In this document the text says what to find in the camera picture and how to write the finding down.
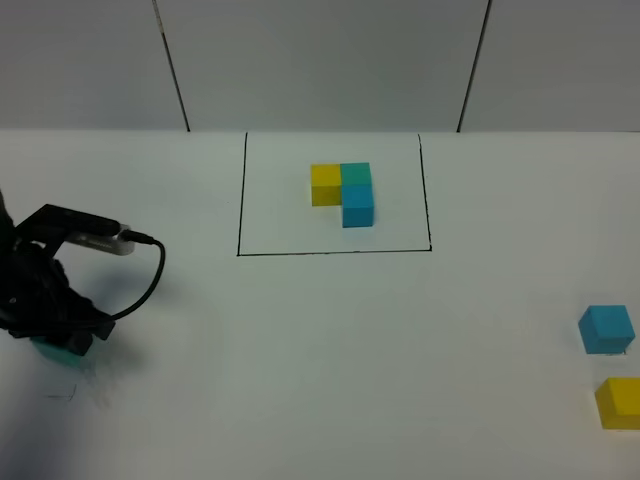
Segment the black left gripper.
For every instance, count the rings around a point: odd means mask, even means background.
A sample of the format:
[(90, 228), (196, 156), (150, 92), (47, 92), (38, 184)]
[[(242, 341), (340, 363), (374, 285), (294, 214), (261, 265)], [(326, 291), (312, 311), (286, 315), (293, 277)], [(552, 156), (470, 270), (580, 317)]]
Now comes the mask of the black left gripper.
[(71, 288), (61, 263), (44, 248), (20, 242), (1, 253), (1, 328), (82, 357), (115, 323)]

